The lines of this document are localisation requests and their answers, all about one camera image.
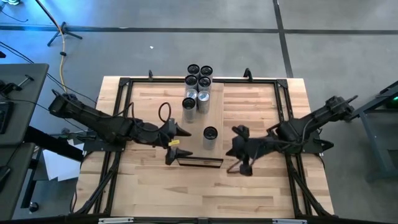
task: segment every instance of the white paper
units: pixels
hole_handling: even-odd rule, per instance
[[[73,140],[68,140],[68,143],[74,146]],[[75,147],[82,150],[83,153],[84,144],[78,144]],[[58,177],[58,181],[63,181],[79,176],[80,162],[60,156],[48,150],[44,150],[43,155],[47,168],[47,175],[50,180]]]

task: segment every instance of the yellow tag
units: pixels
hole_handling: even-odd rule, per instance
[[[173,140],[169,142],[169,146],[173,146],[175,144],[180,144],[180,140]]]

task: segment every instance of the gray floor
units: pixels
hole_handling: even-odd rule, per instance
[[[398,29],[398,1],[280,0],[279,4],[286,29]],[[272,0],[54,0],[45,5],[58,21],[74,26],[276,28]],[[33,0],[6,6],[4,12],[29,19],[26,24],[50,25]],[[16,24],[3,14],[0,23]],[[62,41],[58,38],[47,47],[52,35],[2,30],[0,41],[34,62],[48,63],[49,73],[58,77]],[[286,77],[277,34],[79,35],[84,39],[66,39],[65,81],[92,98],[98,96],[104,75],[146,75],[148,69],[154,75],[183,75],[189,63],[211,65],[215,75],[238,77],[249,67],[256,77]],[[359,95],[353,105],[360,106],[397,80],[398,35],[287,35],[286,39],[294,77],[305,79],[312,109],[333,95]],[[0,63],[24,61],[9,54]],[[49,105],[52,88],[56,86],[47,80],[40,104]],[[48,133],[57,133],[63,127],[77,130],[40,108],[32,125]],[[328,124],[322,138],[335,143],[324,158],[335,213],[345,218],[398,223],[398,180],[369,184],[364,179],[377,167],[359,120]],[[74,184],[75,180],[40,183],[34,195],[40,210],[29,215],[17,209],[14,218],[67,214]]]

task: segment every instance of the tripod stand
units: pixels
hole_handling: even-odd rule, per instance
[[[48,12],[48,10],[43,6],[43,4],[40,2],[40,0],[36,0],[36,3],[43,9],[44,13],[50,18],[50,20],[52,21],[52,23],[57,26],[57,22],[55,22],[54,18],[51,16],[51,14]],[[73,34],[69,31],[67,31],[67,28],[65,27],[67,25],[66,22],[62,22],[61,26],[60,26],[60,30],[62,32],[62,34],[68,34],[71,35],[72,37],[76,37],[77,39],[82,39],[82,37],[80,37],[79,35]],[[58,37],[60,30],[57,31],[57,33],[55,33],[55,35],[51,38],[51,40],[47,43],[47,46],[50,47],[51,43],[55,40],[55,38]]]

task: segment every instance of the wooden tabletop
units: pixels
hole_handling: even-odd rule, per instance
[[[104,77],[97,109],[112,114],[120,77]],[[310,112],[303,79],[288,79],[294,116]],[[235,136],[231,128],[239,124],[250,128],[252,137],[264,136],[266,129],[279,122],[274,88],[269,84],[223,84],[223,153],[220,169],[182,167],[164,164],[166,150],[128,142],[119,166],[112,216],[130,217],[294,217],[284,156],[277,152],[258,159],[254,175],[227,174],[236,159],[224,156]],[[178,108],[184,93],[183,83],[135,83],[131,100],[135,116],[157,125],[161,103],[172,105],[172,117],[180,118]],[[81,167],[77,183],[78,210],[98,185],[103,152],[92,153]],[[308,188],[333,213],[325,171],[319,158],[303,154]],[[302,193],[298,190],[304,211]],[[103,206],[108,196],[104,191]]]

